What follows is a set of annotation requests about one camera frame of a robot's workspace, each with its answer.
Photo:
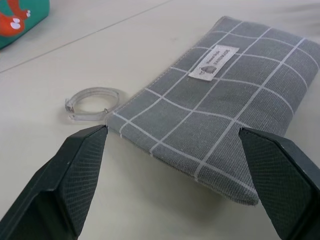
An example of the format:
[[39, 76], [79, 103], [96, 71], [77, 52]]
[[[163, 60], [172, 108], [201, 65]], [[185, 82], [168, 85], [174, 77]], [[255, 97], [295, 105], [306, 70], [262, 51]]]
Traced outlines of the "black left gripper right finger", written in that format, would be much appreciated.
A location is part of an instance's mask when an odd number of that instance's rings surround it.
[[282, 240], [320, 238], [320, 169], [291, 140], [242, 127], [245, 158], [258, 197]]

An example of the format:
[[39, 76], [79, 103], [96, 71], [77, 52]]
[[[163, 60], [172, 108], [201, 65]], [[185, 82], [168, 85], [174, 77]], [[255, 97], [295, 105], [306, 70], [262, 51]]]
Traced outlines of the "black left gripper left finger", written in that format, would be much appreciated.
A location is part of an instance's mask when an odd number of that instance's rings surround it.
[[77, 240], [98, 184], [106, 125], [82, 129], [39, 168], [0, 221], [2, 240]]

